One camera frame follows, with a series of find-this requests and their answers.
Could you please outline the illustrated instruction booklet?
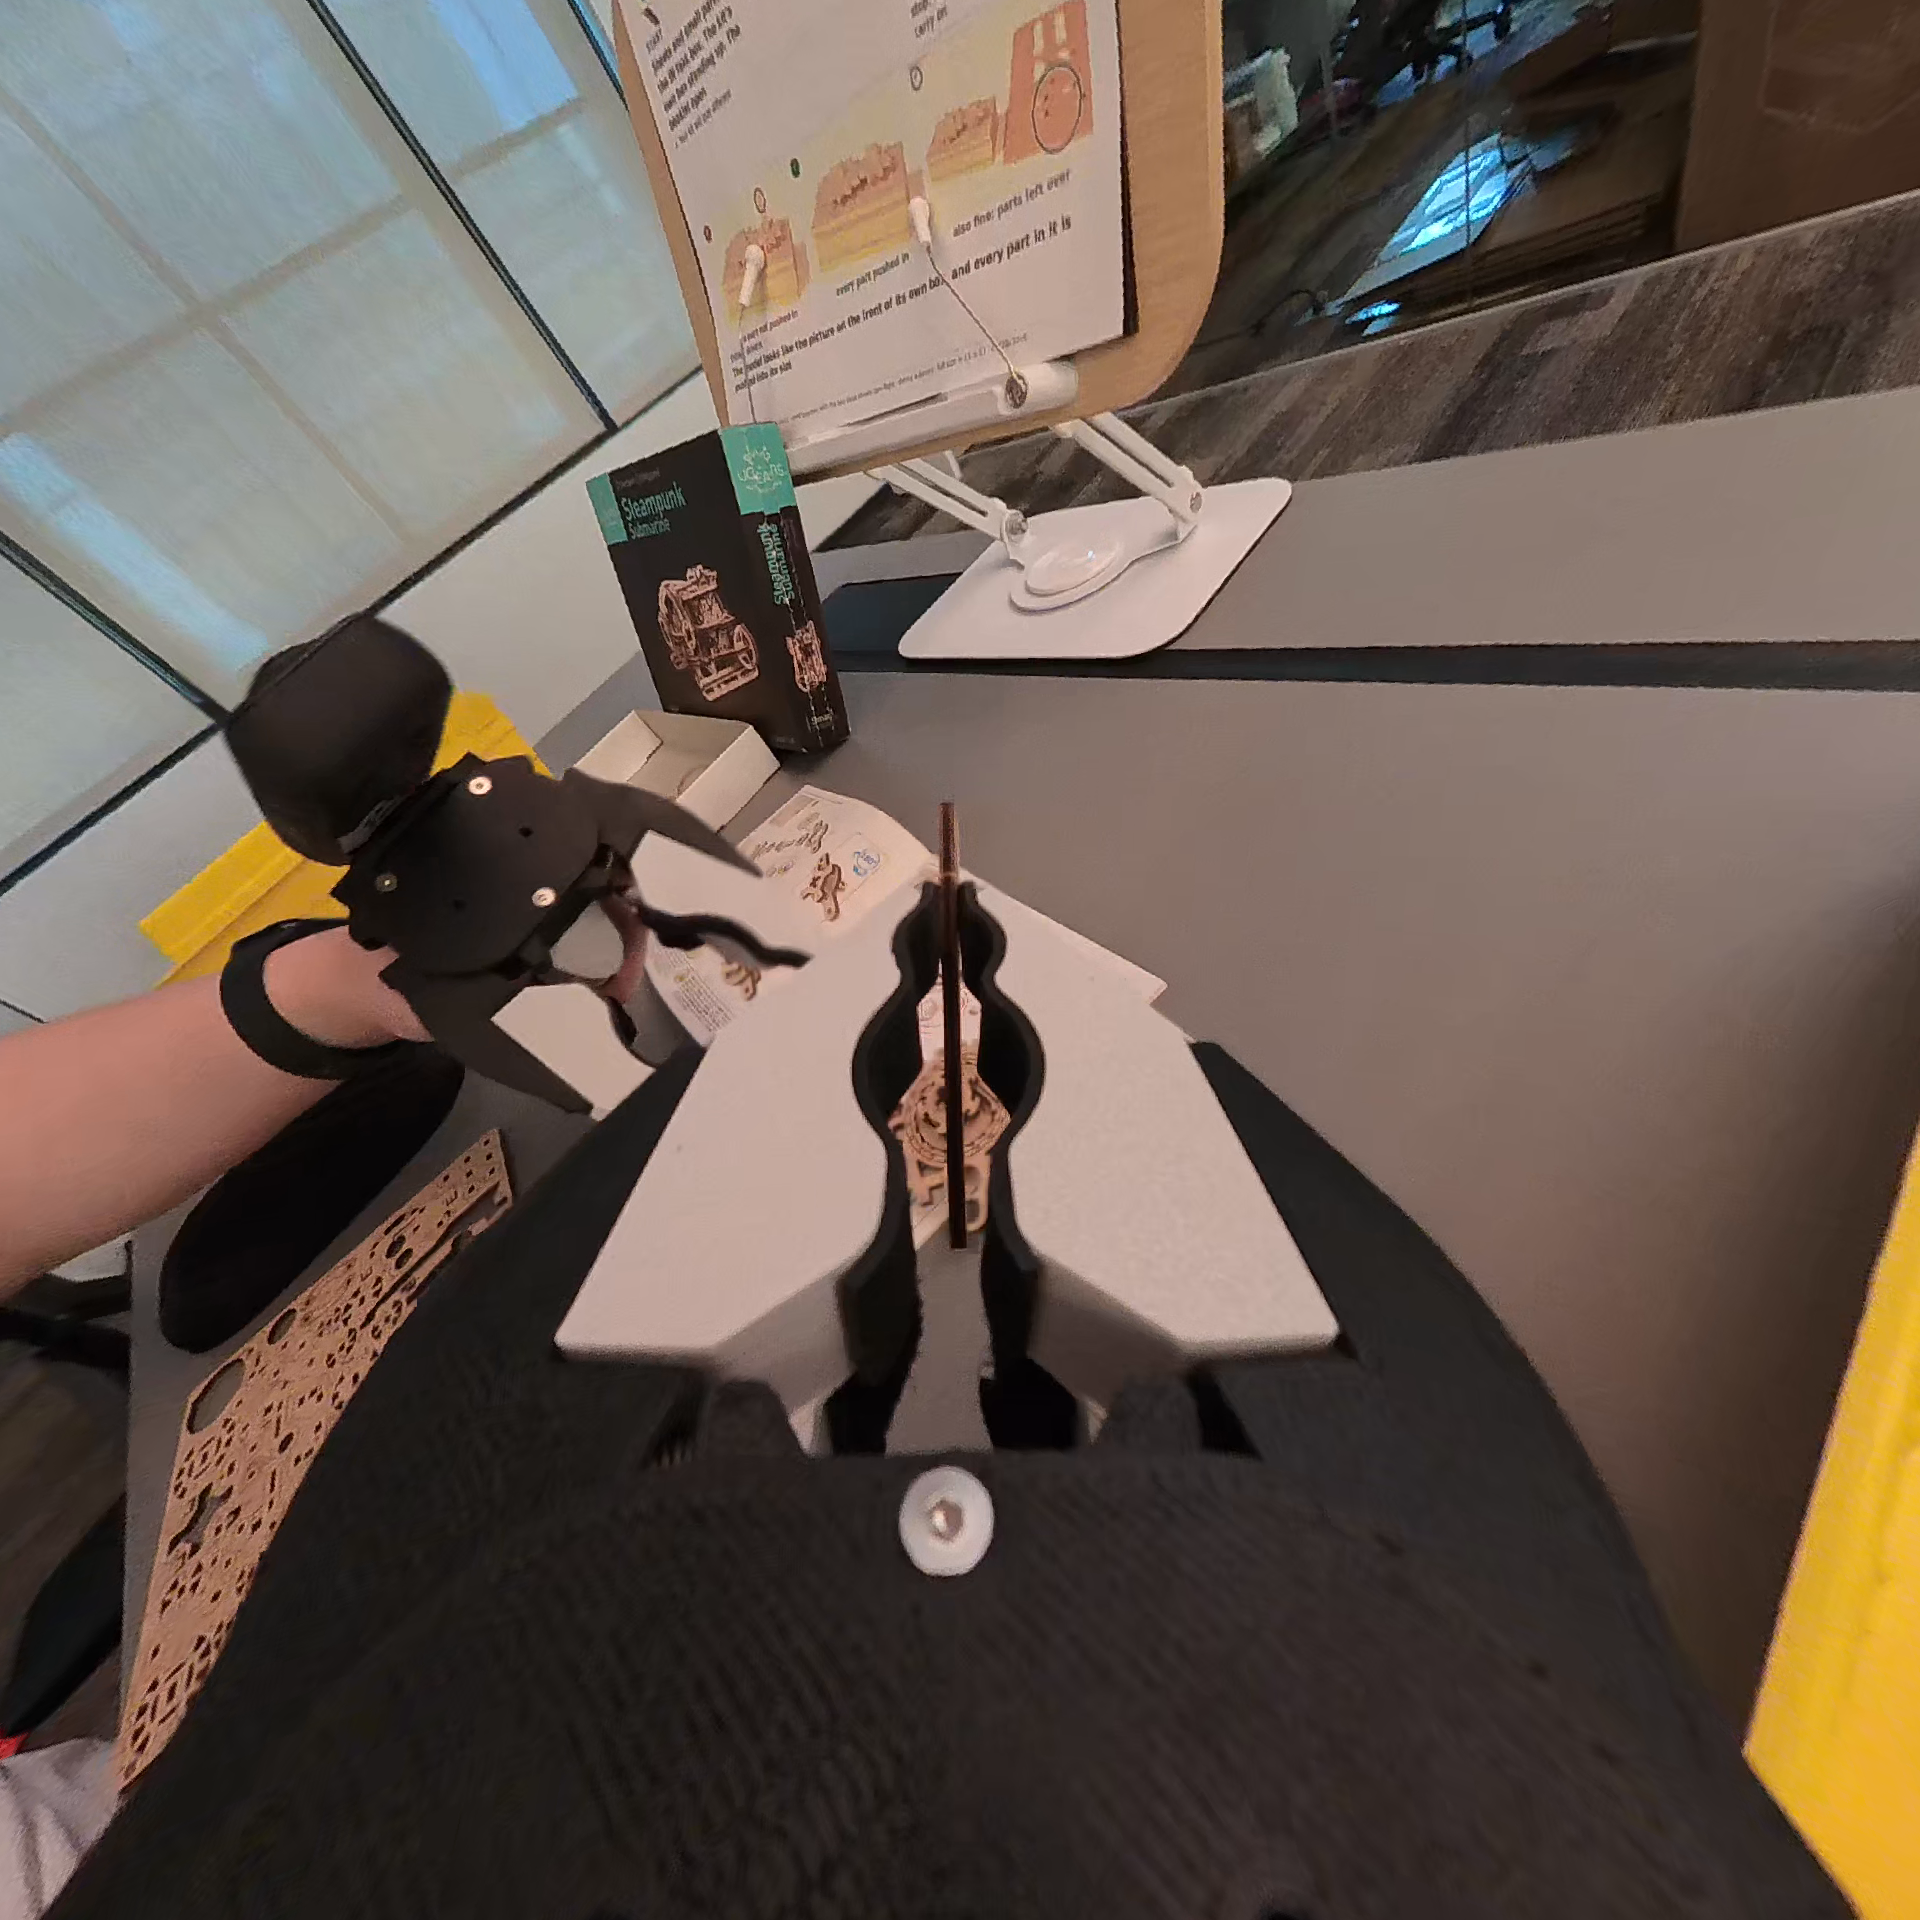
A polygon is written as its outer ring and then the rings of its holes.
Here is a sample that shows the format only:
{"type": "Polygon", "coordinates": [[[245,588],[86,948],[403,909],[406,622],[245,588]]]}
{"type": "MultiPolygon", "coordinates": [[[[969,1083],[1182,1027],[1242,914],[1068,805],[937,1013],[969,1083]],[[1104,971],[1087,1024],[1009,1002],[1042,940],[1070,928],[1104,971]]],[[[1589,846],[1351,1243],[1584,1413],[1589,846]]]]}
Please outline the illustrated instruction booklet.
{"type": "MultiPolygon", "coordinates": [[[[738,853],[761,877],[754,895],[710,901],[694,858],[661,842],[640,851],[640,893],[677,917],[729,918],[767,948],[816,957],[881,909],[914,901],[937,866],[935,853],[883,808],[815,785],[797,788],[738,853]]],[[[697,1045],[712,1045],[795,976],[709,944],[653,939],[647,948],[651,989],[697,1045]]]]}

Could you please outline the printed instruction sheet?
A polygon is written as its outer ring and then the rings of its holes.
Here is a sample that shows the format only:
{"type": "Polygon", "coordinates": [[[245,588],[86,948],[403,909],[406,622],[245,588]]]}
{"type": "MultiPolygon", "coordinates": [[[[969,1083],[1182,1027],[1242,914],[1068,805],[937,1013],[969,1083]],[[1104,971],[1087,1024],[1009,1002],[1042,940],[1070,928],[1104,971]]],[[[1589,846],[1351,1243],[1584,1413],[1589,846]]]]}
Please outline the printed instruction sheet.
{"type": "Polygon", "coordinates": [[[1116,4],[620,4],[729,424],[805,443],[1126,331],[1116,4]]]}

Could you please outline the laser-cut wooden parts sheet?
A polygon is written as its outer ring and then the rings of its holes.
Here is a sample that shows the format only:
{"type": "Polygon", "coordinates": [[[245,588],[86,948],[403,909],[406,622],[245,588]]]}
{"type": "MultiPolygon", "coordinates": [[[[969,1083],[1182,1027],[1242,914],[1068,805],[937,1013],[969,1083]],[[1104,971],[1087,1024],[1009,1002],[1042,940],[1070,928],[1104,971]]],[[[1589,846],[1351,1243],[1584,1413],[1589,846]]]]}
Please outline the laser-cut wooden parts sheet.
{"type": "Polygon", "coordinates": [[[126,1664],[119,1795],[181,1731],[303,1481],[381,1355],[429,1284],[512,1205],[511,1149],[492,1126],[189,1396],[126,1664]]]}

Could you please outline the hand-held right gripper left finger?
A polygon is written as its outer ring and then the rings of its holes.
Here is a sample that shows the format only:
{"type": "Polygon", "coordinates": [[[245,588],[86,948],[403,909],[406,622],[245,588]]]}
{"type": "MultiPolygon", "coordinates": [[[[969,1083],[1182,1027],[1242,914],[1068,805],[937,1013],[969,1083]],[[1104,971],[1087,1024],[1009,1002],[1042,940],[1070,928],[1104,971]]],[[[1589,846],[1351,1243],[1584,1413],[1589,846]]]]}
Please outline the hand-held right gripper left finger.
{"type": "Polygon", "coordinates": [[[894,1116],[924,1069],[941,895],[901,889],[710,1043],[557,1330],[572,1360],[680,1366],[886,1451],[922,1335],[894,1116]]]}

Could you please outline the white stand with instruction sheet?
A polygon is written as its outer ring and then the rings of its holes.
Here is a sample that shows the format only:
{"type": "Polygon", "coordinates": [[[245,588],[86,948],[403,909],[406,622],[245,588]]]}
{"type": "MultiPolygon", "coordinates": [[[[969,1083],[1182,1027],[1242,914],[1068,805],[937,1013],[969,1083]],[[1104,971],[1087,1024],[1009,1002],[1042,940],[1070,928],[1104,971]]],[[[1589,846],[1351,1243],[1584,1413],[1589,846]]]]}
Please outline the white stand with instruction sheet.
{"type": "MultiPolygon", "coordinates": [[[[1285,514],[1293,489],[1264,478],[1207,487],[1122,411],[1181,365],[1214,296],[1227,235],[1222,4],[1116,4],[1125,331],[1004,393],[977,388],[849,431],[791,443],[799,483],[868,475],[987,540],[902,636],[921,663],[1136,660],[1189,635],[1285,514]]],[[[664,162],[630,95],[635,63],[612,43],[636,145],[680,280],[693,249],[664,162]]],[[[712,331],[687,310],[709,373],[712,331]]]]}

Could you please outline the frosted glass window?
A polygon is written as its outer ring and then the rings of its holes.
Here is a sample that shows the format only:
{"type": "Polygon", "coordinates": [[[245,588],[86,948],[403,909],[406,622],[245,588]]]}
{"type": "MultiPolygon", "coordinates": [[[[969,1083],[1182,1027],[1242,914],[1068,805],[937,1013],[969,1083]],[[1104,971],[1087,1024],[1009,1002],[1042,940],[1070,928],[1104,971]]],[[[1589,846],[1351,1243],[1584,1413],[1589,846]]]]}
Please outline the frosted glass window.
{"type": "Polygon", "coordinates": [[[694,373],[612,11],[3,7],[4,884],[694,373]]]}

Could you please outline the white cardboard tray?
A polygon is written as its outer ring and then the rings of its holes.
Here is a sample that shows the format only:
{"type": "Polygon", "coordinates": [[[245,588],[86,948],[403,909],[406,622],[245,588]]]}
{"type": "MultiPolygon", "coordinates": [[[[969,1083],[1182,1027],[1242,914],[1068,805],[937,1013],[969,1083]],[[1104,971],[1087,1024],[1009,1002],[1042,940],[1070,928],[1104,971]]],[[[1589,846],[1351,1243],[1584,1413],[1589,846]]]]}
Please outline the white cardboard tray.
{"type": "Polygon", "coordinates": [[[747,723],[633,711],[574,767],[588,779],[677,805],[718,833],[777,777],[779,759],[747,723]]]}

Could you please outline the black oval cushion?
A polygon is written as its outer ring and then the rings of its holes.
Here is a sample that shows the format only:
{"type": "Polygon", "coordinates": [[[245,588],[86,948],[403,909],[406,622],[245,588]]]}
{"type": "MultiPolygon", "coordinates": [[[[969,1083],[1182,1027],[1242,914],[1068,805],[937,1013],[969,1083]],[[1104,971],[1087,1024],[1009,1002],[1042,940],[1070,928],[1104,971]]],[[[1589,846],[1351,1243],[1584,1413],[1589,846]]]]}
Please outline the black oval cushion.
{"type": "Polygon", "coordinates": [[[206,1355],[245,1333],[433,1140],[467,1079],[441,1049],[405,1043],[224,1173],[162,1256],[162,1341],[206,1355]]]}

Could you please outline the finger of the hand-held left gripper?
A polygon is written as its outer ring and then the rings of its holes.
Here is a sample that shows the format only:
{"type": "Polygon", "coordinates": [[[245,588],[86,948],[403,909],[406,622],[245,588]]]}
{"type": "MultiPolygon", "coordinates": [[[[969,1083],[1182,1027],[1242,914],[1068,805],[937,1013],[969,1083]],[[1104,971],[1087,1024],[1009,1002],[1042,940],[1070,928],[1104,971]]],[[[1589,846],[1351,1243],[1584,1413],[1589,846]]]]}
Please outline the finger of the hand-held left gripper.
{"type": "Polygon", "coordinates": [[[799,971],[812,959],[805,948],[770,940],[729,914],[669,909],[644,897],[635,898],[635,913],[651,940],[673,953],[709,948],[724,957],[727,962],[754,972],[767,972],[768,969],[799,971]]]}

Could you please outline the brown cardboard box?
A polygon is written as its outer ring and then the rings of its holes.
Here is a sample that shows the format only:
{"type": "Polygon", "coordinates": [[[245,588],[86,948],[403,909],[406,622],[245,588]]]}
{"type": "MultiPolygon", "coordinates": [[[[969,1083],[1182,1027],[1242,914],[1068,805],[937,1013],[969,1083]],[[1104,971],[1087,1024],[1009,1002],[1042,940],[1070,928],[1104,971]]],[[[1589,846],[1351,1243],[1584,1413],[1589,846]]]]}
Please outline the brown cardboard box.
{"type": "Polygon", "coordinates": [[[1917,186],[1914,2],[1701,4],[1679,250],[1917,186]]]}

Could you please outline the person's left hand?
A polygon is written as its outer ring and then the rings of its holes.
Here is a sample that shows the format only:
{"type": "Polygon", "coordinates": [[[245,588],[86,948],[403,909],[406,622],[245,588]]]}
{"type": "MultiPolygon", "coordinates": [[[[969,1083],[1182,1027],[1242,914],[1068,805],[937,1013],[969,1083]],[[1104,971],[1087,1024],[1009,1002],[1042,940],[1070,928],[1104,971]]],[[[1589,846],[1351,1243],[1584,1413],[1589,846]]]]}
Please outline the person's left hand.
{"type": "Polygon", "coordinates": [[[316,1045],[429,1045],[420,1016],[385,980],[391,962],[391,953],[364,948],[344,930],[315,932],[274,957],[271,997],[282,1019],[316,1045]]]}

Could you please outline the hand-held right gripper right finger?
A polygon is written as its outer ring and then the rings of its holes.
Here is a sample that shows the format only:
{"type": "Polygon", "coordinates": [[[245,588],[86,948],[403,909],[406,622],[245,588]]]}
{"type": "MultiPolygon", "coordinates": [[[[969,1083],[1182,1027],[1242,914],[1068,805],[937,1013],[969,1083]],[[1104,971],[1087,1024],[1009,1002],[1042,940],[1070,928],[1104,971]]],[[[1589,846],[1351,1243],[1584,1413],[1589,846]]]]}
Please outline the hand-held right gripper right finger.
{"type": "Polygon", "coordinates": [[[1335,1309],[1165,982],[1004,890],[959,893],[988,1158],[981,1416],[1068,1451],[1143,1381],[1325,1356],[1335,1309]]]}

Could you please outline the black model kit box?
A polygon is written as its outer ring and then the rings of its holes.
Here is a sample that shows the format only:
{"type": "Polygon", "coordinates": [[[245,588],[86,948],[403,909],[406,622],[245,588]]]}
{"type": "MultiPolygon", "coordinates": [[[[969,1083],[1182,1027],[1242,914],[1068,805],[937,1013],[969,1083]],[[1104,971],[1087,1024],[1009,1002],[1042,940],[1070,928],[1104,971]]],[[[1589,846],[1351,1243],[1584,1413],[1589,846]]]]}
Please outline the black model kit box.
{"type": "Polygon", "coordinates": [[[588,478],[667,712],[753,726],[781,756],[850,737],[786,444],[721,427],[588,478]]]}

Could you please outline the person's left forearm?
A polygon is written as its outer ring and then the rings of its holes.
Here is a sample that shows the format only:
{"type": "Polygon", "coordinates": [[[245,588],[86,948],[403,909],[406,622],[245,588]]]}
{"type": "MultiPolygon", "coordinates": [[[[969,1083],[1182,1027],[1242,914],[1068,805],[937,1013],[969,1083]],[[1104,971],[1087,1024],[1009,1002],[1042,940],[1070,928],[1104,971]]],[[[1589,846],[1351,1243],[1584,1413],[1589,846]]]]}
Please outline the person's left forearm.
{"type": "Polygon", "coordinates": [[[3,1299],[150,1224],[316,1106],[210,979],[3,1041],[3,1299]]]}

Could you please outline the round wooden gear disc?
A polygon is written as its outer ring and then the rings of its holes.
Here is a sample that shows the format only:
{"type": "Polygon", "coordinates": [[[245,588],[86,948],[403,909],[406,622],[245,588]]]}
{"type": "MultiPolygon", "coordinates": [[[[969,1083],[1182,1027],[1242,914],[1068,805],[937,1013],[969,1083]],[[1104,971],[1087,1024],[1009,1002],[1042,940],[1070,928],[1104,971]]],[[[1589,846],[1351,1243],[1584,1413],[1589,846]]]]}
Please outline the round wooden gear disc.
{"type": "Polygon", "coordinates": [[[939,959],[942,1011],[942,1146],[947,1236],[955,1251],[969,1247],[966,1064],[963,1032],[959,823],[951,799],[939,805],[939,959]]]}

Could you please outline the yellow plastic bin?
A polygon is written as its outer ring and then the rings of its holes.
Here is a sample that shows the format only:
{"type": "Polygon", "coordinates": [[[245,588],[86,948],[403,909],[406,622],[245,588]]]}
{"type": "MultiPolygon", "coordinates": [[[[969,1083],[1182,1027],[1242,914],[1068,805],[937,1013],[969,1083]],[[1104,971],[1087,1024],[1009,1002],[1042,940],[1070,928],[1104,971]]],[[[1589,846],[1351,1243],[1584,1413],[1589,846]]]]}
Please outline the yellow plastic bin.
{"type": "Polygon", "coordinates": [[[1745,1752],[1860,1916],[1919,1915],[1919,1155],[1797,1540],[1745,1752]]]}
{"type": "MultiPolygon", "coordinates": [[[[550,770],[517,723],[479,690],[452,695],[435,768],[443,773],[464,756],[520,756],[550,770]]],[[[143,937],[165,961],[160,984],[223,972],[230,950],[268,926],[343,921],[334,889],[344,873],[300,856],[268,824],[250,829],[143,918],[143,937]]]]}

